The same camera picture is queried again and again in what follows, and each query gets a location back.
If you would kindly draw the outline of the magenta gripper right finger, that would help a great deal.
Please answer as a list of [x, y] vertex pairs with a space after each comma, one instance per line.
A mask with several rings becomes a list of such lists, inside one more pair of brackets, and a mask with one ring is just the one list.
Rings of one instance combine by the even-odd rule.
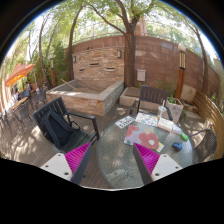
[[159, 155], [137, 143], [133, 144], [133, 154], [144, 185], [182, 169], [168, 154]]

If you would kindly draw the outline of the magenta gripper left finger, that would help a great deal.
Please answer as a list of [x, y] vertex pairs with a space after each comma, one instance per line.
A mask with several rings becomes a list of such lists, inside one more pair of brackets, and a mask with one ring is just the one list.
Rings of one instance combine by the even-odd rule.
[[55, 154], [41, 169], [79, 185], [91, 153], [92, 144], [86, 143], [66, 154]]

